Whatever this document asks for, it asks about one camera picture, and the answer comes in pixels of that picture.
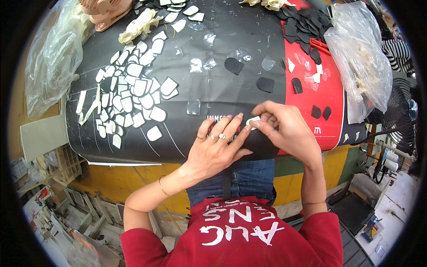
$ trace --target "woman's left hand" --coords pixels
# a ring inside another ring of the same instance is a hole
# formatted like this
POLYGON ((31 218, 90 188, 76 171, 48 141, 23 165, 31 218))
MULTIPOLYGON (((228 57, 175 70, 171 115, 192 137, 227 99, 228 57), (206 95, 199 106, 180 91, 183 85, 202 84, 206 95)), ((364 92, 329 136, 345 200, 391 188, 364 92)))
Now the woman's left hand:
POLYGON ((253 152, 248 149, 241 149, 243 142, 248 137, 252 126, 245 126, 239 135, 228 144, 242 123, 243 113, 233 116, 222 117, 213 127, 211 134, 208 129, 214 122, 211 117, 204 120, 197 133, 197 138, 191 147, 188 160, 181 166, 181 169, 188 175, 188 178, 194 179, 194 182, 200 182, 218 174, 228 168, 233 162, 239 160, 245 155, 253 152), (219 138, 219 135, 225 135, 225 138, 219 138))

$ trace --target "spool of thread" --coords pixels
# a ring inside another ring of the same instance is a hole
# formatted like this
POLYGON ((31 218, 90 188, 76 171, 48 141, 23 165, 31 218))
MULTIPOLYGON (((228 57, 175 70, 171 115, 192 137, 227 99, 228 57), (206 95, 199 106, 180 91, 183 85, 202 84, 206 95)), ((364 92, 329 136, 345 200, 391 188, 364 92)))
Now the spool of thread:
POLYGON ((384 166, 386 166, 387 168, 389 168, 392 172, 397 172, 397 170, 399 168, 399 164, 397 164, 396 162, 392 162, 389 159, 386 159, 384 161, 384 166))
POLYGON ((399 156, 397 154, 394 154, 392 151, 389 150, 387 155, 386 155, 386 159, 388 159, 392 162, 398 162, 399 156))

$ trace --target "yellow wall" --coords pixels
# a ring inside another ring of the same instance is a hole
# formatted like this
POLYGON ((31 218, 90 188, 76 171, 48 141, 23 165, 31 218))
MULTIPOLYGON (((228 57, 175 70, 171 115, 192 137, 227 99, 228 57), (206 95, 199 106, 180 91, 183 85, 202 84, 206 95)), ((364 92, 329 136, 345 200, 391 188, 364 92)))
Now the yellow wall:
MULTIPOLYGON (((328 151, 323 164, 326 180, 326 189, 336 187, 347 158, 350 145, 340 146, 328 151)), ((157 181, 161 176, 176 170, 179 164, 165 164, 161 166, 136 167, 141 176, 148 182, 157 181)), ((89 165, 89 176, 81 182, 72 182, 71 186, 80 191, 88 191, 94 195, 99 192, 102 198, 112 202, 125 202, 126 198, 135 190, 144 186, 132 167, 109 167, 89 165)), ((301 199, 302 173, 274 178, 277 198, 274 205, 282 205, 301 199)), ((190 206, 186 191, 182 191, 168 199, 163 204, 172 212, 188 213, 190 206)))

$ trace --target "striped shirt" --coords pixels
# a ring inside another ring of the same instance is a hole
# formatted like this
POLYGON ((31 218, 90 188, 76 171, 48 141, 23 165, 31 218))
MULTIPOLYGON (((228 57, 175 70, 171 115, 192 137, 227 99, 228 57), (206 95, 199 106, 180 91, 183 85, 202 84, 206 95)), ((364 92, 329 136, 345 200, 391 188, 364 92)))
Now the striped shirt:
POLYGON ((389 59, 392 70, 405 73, 414 72, 414 66, 410 61, 411 54, 404 41, 399 39, 381 41, 381 49, 389 59))

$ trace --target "hand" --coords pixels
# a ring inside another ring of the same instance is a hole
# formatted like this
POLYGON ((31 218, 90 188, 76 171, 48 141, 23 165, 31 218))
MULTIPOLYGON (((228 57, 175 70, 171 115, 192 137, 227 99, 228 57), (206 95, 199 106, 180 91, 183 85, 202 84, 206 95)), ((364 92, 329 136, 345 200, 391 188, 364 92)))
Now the hand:
POLYGON ((276 147, 298 158, 308 167, 322 164, 322 151, 316 138, 295 106, 266 101, 254 108, 252 114, 261 120, 251 125, 265 134, 276 147))
POLYGON ((253 153, 248 149, 241 149, 251 131, 250 125, 245 126, 230 144, 226 139, 218 138, 221 133, 225 134, 228 139, 233 137, 242 119, 242 113, 235 116, 233 120, 231 115, 223 117, 211 131, 216 139, 212 139, 211 136, 206 137, 214 118, 203 121, 197 133, 198 138, 191 147, 188 160, 181 166, 189 178, 194 178, 196 182, 210 178, 243 156, 253 153))

